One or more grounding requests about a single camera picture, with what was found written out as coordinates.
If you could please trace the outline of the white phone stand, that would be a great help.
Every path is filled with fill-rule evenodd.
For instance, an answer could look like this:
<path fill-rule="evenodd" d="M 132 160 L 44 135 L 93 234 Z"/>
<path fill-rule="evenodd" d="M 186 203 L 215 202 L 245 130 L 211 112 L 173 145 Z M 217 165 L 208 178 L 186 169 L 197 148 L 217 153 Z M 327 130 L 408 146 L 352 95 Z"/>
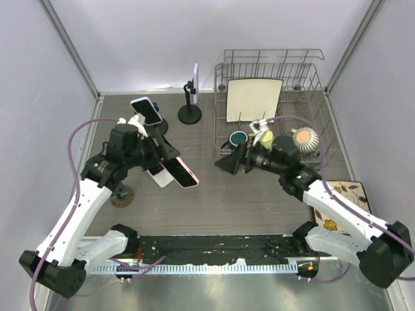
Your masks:
<path fill-rule="evenodd" d="M 168 184 L 174 181 L 173 176 L 165 169 L 159 171 L 157 174 L 153 174 L 149 170 L 147 172 L 160 188 L 165 188 Z"/>

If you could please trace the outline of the black round phone stand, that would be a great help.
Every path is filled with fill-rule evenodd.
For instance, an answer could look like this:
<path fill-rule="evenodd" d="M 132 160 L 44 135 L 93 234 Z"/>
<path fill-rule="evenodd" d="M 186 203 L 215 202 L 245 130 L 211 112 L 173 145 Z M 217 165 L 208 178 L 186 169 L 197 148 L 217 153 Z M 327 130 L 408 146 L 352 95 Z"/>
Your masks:
<path fill-rule="evenodd" d="M 153 105 L 154 105 L 154 108 L 156 109 L 156 111 L 159 113 L 160 108 L 157 105 L 157 103 L 153 102 Z M 160 131 L 161 135 L 165 135 L 167 133 L 168 129 L 169 129 L 169 124 L 165 119 L 162 119 L 162 121 L 158 124 L 155 124 L 154 127 L 157 128 Z"/>

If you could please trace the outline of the lavender case phone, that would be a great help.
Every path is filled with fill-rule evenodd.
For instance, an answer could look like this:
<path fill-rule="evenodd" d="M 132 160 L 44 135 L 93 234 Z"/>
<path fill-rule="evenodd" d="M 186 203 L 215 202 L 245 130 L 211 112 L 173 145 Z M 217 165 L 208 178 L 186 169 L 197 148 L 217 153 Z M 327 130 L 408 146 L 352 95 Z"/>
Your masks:
<path fill-rule="evenodd" d="M 148 97 L 141 97 L 130 101 L 130 106 L 136 114 L 145 118 L 147 126 L 153 126 L 162 122 L 162 117 L 154 103 Z"/>

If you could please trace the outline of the pink case phone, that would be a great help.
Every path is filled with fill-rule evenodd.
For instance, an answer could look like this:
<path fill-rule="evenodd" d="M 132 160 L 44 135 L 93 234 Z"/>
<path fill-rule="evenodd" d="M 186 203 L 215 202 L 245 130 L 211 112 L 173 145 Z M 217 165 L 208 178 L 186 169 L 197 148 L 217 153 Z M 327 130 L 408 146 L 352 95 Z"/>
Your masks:
<path fill-rule="evenodd" d="M 198 178 L 183 162 L 180 157 L 175 157 L 168 161 L 162 161 L 161 165 L 173 177 L 173 179 L 183 189 L 196 187 L 199 184 Z"/>

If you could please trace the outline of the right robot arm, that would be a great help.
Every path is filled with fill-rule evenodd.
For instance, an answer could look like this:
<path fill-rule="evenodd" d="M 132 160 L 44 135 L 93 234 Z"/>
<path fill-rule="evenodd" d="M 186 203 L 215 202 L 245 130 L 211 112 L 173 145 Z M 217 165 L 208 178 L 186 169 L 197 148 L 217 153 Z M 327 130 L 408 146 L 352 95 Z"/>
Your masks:
<path fill-rule="evenodd" d="M 296 230 L 293 248 L 301 256 L 312 251 L 326 253 L 357 266 L 374 285 L 388 288 L 414 262 L 408 228 L 399 221 L 390 224 L 341 196 L 322 176 L 301 163 L 292 139 L 279 136 L 270 150 L 253 139 L 240 144 L 230 155 L 215 162 L 222 171 L 235 175 L 259 168 L 277 174 L 290 196 L 316 209 L 340 225 L 343 234 L 312 222 Z"/>

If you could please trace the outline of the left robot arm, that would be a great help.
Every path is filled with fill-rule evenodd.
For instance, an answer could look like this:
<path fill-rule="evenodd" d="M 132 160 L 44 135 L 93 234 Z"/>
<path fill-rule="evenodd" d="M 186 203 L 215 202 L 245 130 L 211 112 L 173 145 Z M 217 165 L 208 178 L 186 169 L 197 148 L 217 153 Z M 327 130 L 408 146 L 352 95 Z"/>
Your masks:
<path fill-rule="evenodd" d="M 19 258 L 34 282 L 67 299 L 80 290 L 95 267 L 114 256 L 129 259 L 137 253 L 137 231 L 121 224 L 113 225 L 92 244 L 79 246 L 95 215 L 121 187 L 128 171 L 136 167 L 149 170 L 180 155 L 159 130 L 145 134 L 131 124 L 116 125 L 104 146 L 76 174 L 75 195 L 48 237 Z"/>

